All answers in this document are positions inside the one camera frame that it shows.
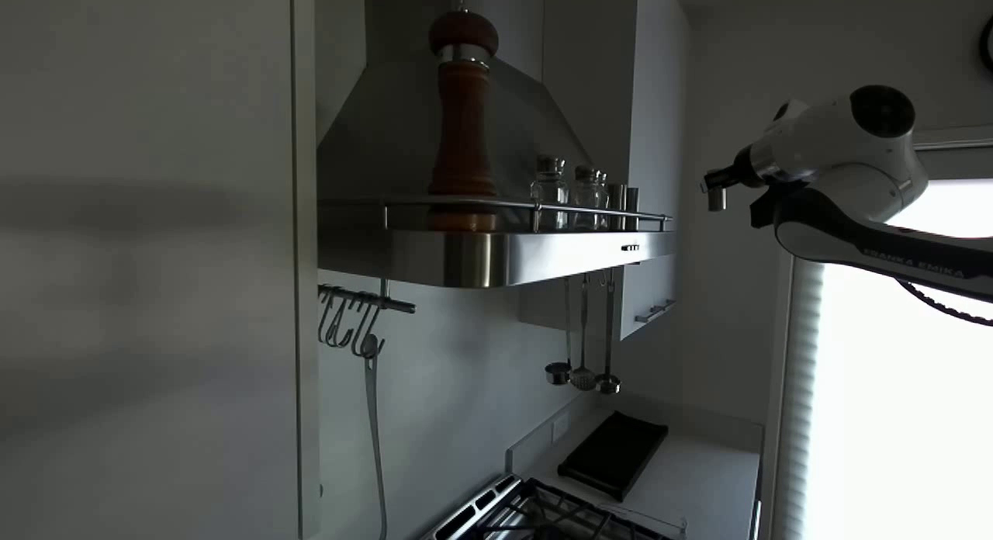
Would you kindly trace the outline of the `brown wooden pepper mill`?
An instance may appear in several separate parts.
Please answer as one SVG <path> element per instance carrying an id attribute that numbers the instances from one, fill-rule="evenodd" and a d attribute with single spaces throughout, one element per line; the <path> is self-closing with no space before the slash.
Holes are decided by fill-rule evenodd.
<path id="1" fill-rule="evenodd" d="M 432 22 L 428 42 L 438 60 L 441 104 L 429 193 L 493 197 L 497 190 L 487 155 L 485 111 L 499 33 L 486 17 L 455 9 Z"/>

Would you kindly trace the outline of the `long grey hanging utensil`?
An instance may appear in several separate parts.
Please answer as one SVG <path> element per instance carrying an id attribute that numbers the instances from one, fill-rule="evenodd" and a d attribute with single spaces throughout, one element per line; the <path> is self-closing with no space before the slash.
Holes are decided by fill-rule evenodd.
<path id="1" fill-rule="evenodd" d="M 375 486 L 377 506 L 379 506 L 379 537 L 377 540 L 387 540 L 388 511 L 386 506 L 386 488 L 382 470 L 382 444 L 379 435 L 379 413 L 377 413 L 377 361 L 382 351 L 380 340 L 374 334 L 368 334 L 362 339 L 359 354 L 363 359 L 363 374 L 365 374 L 366 406 L 368 406 L 368 424 L 372 457 L 375 463 Z"/>

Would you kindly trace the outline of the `white wall cabinet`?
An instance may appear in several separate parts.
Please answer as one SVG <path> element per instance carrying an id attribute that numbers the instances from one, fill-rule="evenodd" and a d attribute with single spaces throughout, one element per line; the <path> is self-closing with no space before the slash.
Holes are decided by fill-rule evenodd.
<path id="1" fill-rule="evenodd" d="M 678 0 L 542 0 L 540 81 L 573 140 L 539 144 L 525 156 L 564 158 L 607 173 L 607 183 L 639 189 L 642 212 L 675 216 L 682 166 L 689 27 Z M 613 339 L 652 327 L 675 290 L 675 222 L 666 253 L 614 270 Z M 519 286 L 518 320 L 564 329 L 564 279 Z"/>

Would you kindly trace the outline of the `tall white cabinet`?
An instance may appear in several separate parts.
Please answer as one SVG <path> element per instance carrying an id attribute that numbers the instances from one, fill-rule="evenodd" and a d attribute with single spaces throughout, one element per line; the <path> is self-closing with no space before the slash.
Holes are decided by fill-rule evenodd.
<path id="1" fill-rule="evenodd" d="M 300 540 L 312 0 L 0 0 L 0 540 Z"/>

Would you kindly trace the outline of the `silver rod with hooks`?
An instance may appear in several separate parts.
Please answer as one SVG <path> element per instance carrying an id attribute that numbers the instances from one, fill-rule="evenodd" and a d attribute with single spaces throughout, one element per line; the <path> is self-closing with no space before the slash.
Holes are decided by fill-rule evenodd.
<path id="1" fill-rule="evenodd" d="M 341 286 L 318 286 L 320 316 L 318 342 L 327 347 L 348 347 L 352 355 L 373 360 L 382 353 L 386 339 L 375 335 L 379 315 L 415 314 L 414 303 L 401 302 L 388 295 L 388 281 L 380 281 L 378 293 L 350 290 Z"/>

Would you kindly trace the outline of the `white window blind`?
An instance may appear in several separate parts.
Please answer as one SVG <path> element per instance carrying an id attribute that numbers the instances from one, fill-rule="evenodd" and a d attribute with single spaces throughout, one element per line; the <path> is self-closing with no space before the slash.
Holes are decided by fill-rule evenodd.
<path id="1" fill-rule="evenodd" d="M 773 540 L 804 540 L 823 267 L 792 261 L 772 515 Z"/>

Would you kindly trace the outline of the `stove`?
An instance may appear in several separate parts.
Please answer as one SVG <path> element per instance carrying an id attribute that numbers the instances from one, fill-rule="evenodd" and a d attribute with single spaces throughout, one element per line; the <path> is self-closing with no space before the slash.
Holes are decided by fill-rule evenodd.
<path id="1" fill-rule="evenodd" d="M 536 479 L 507 473 L 426 530 L 418 540 L 689 540 L 671 524 L 594 504 Z"/>

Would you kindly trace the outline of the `black stove grate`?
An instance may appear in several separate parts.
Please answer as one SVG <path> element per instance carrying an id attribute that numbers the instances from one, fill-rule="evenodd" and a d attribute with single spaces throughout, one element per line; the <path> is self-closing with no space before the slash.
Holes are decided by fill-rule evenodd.
<path id="1" fill-rule="evenodd" d="M 560 488 L 526 479 L 507 488 L 457 540 L 688 540 L 680 529 L 643 525 Z"/>

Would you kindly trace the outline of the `glass shaker with silver lid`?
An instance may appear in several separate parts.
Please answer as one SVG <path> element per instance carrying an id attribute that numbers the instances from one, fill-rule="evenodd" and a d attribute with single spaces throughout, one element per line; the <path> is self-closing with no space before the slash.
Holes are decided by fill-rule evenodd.
<path id="1" fill-rule="evenodd" d="M 539 231 L 565 231 L 569 226 L 566 211 L 546 209 L 547 205 L 566 205 L 569 201 L 569 187 L 563 178 L 566 161 L 563 158 L 539 155 L 535 168 L 535 180 L 531 183 L 531 200 L 542 204 L 535 215 Z"/>
<path id="2" fill-rule="evenodd" d="M 587 209 L 603 209 L 607 205 L 606 175 L 591 165 L 577 165 L 574 168 L 574 182 L 570 201 L 573 206 Z M 604 224 L 605 216 L 593 212 L 573 214 L 572 227 L 575 231 L 597 231 Z"/>

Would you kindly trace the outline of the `silver skimmer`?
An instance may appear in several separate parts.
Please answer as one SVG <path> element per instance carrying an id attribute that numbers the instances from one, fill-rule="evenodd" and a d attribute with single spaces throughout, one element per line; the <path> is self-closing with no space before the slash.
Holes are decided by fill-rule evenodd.
<path id="1" fill-rule="evenodd" d="M 586 367 L 586 325 L 588 324 L 589 275 L 585 272 L 580 285 L 580 363 L 572 372 L 572 384 L 580 391 L 595 388 L 595 375 Z"/>

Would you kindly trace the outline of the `black tray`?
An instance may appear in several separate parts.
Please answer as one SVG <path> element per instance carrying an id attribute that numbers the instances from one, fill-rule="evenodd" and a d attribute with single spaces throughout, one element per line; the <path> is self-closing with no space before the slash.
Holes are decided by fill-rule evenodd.
<path id="1" fill-rule="evenodd" d="M 668 433 L 666 424 L 646 422 L 614 410 L 557 466 L 558 476 L 622 502 Z"/>

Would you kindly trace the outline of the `stainless steel range hood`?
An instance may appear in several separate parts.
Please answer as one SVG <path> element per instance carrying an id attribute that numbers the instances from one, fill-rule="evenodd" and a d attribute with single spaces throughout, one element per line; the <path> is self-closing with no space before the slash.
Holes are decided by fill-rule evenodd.
<path id="1" fill-rule="evenodd" d="M 366 63 L 317 150 L 318 267 L 451 289 L 549 281 L 675 251 L 666 218 L 555 228 L 621 209 L 533 199 L 540 155 L 590 161 L 542 83 L 500 59 L 499 30 L 451 0 L 363 0 Z"/>

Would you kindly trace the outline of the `small silver ladle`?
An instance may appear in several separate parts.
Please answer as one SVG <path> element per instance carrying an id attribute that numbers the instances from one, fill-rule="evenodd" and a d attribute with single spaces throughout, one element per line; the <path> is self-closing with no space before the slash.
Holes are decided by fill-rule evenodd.
<path id="1" fill-rule="evenodd" d="M 563 289 L 563 321 L 565 332 L 565 360 L 554 361 L 544 368 L 549 384 L 553 386 L 564 386 L 571 382 L 572 364 L 572 321 L 571 321 L 571 286 L 568 277 L 562 279 Z"/>

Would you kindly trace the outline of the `window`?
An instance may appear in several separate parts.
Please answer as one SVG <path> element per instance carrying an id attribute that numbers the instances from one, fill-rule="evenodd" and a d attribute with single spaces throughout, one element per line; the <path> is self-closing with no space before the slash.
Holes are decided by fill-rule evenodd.
<path id="1" fill-rule="evenodd" d="M 840 265 L 820 307 L 802 539 L 993 540 L 993 325 Z"/>

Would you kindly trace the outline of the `silver rack rail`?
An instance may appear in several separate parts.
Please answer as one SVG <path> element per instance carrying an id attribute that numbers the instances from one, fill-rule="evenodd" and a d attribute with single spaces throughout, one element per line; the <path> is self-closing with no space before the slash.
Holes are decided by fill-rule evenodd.
<path id="1" fill-rule="evenodd" d="M 388 210 L 399 208 L 455 208 L 457 213 L 467 209 L 472 213 L 500 212 L 501 210 L 524 211 L 528 213 L 528 224 L 531 232 L 541 233 L 539 216 L 545 212 L 583 214 L 621 220 L 634 219 L 638 222 L 653 222 L 659 225 L 657 231 L 666 231 L 667 223 L 673 223 L 675 218 L 661 213 L 631 211 L 627 209 L 608 209 L 592 206 L 575 206 L 571 204 L 545 203 L 542 201 L 524 201 L 518 199 L 487 198 L 479 195 L 379 195 L 362 196 L 351 199 L 319 199 L 318 209 L 369 209 L 376 208 L 382 218 L 384 228 L 389 228 Z"/>

